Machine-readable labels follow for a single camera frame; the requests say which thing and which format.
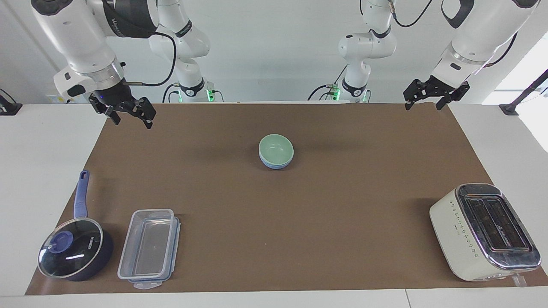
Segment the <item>black pot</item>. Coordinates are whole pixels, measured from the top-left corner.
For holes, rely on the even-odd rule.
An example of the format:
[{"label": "black pot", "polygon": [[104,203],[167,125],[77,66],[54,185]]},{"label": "black pot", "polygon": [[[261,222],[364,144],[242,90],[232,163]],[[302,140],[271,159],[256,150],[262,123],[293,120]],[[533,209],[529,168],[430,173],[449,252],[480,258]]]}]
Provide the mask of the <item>black pot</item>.
[{"label": "black pot", "polygon": [[74,219],[57,227],[44,241],[38,269],[50,278],[83,281],[98,273],[112,255],[112,237],[88,218],[85,204],[89,171],[80,173],[74,201]]}]

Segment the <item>toaster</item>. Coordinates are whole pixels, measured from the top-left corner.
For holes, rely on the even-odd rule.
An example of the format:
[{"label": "toaster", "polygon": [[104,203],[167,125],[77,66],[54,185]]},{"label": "toaster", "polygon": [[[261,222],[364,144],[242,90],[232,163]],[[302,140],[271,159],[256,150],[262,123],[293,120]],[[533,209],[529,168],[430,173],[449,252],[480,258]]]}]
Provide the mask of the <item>toaster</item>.
[{"label": "toaster", "polygon": [[513,276],[540,266],[540,253],[502,192],[490,184],[463,184],[430,208],[436,237],[452,272],[462,280]]}]

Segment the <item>toaster lever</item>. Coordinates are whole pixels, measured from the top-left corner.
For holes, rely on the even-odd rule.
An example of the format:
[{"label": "toaster lever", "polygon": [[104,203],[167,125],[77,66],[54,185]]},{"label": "toaster lever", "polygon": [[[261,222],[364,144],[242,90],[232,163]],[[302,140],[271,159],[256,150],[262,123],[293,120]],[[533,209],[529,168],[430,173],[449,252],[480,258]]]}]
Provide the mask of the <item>toaster lever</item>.
[{"label": "toaster lever", "polygon": [[512,280],[514,280],[514,284],[516,285],[516,287],[523,288],[523,287],[527,286],[527,282],[525,281],[525,277],[521,276],[518,273],[516,273],[512,276]]}]

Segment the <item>white wall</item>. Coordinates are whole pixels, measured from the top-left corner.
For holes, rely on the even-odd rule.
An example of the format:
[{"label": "white wall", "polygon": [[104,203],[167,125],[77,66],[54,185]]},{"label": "white wall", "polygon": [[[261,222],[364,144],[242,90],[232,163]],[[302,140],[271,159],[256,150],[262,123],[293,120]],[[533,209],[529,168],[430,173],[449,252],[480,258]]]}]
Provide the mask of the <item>white wall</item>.
[{"label": "white wall", "polygon": [[[50,62],[64,67],[65,60],[34,20],[30,0],[0,1],[8,3],[24,20]],[[212,42],[210,54],[198,59],[204,76],[223,91],[226,100],[260,101],[303,100],[316,86],[334,81],[345,65],[337,52],[339,39],[366,30],[358,2],[186,0],[184,3],[194,25]],[[426,2],[400,0],[397,3],[400,21],[414,20]],[[428,78],[455,33],[444,20],[440,3],[441,0],[434,1],[423,19],[412,28],[393,26],[398,38],[396,53],[390,58],[370,62],[372,101],[403,102],[402,92],[413,79]],[[543,1],[520,32],[506,59],[470,79],[472,88],[463,102],[479,104],[483,101],[548,31],[547,15],[548,3]],[[169,63],[154,56],[146,40],[109,38],[107,41],[118,59],[128,64],[127,80],[157,82],[168,73]],[[17,54],[11,46],[7,50],[12,56]],[[40,78],[37,82],[46,81]],[[162,93],[163,88],[134,87],[134,96],[148,96],[151,101],[160,101]]]}]

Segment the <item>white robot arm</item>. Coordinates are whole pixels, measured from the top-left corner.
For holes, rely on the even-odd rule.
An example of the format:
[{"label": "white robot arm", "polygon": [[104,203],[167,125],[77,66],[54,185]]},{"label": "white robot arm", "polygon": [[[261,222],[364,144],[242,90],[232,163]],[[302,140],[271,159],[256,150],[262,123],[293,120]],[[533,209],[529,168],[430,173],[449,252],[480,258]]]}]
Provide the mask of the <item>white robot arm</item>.
[{"label": "white robot arm", "polygon": [[403,92],[406,109],[419,100],[441,96],[441,110],[459,101],[477,74],[527,21],[540,0],[444,0],[442,13],[457,29],[456,36],[426,82],[415,79]]},{"label": "white robot arm", "polygon": [[33,13],[68,66],[54,76],[59,93],[71,98],[93,92],[90,102],[116,124],[127,112],[152,126],[156,110],[136,100],[122,65],[105,36],[149,38],[158,27],[155,0],[31,0]]},{"label": "white robot arm", "polygon": [[[177,60],[175,74],[179,79],[179,94],[184,102],[212,101],[208,83],[202,77],[198,63],[192,58],[206,56],[209,53],[208,37],[196,28],[187,16],[180,0],[158,0],[159,23],[167,34],[174,36],[177,42]],[[173,58],[173,47],[165,37],[151,37],[151,50],[167,61]]]},{"label": "white robot arm", "polygon": [[368,59],[391,56],[396,51],[396,37],[391,33],[392,14],[387,0],[368,0],[363,4],[363,21],[369,27],[366,33],[352,33],[339,42],[339,53],[346,60],[346,75],[337,87],[339,99],[361,101],[371,67]]}]

